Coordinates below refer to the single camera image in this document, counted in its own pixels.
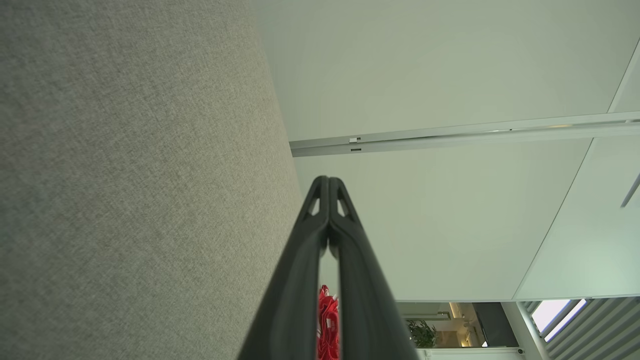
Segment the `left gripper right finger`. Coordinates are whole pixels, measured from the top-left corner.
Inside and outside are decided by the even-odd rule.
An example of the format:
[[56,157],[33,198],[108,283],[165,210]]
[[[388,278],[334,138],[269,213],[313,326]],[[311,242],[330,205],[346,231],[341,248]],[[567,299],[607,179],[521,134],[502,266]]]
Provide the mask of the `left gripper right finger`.
[[340,357],[416,360],[418,353],[354,203],[340,178],[329,178],[327,241],[338,262]]

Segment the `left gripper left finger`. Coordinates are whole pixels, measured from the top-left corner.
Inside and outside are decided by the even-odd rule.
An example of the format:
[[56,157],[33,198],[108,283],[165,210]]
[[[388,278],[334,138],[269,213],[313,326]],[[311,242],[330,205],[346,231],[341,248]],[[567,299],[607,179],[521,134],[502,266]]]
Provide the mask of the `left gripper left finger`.
[[329,178],[315,178],[238,354],[240,360],[317,358],[319,266],[328,243]]

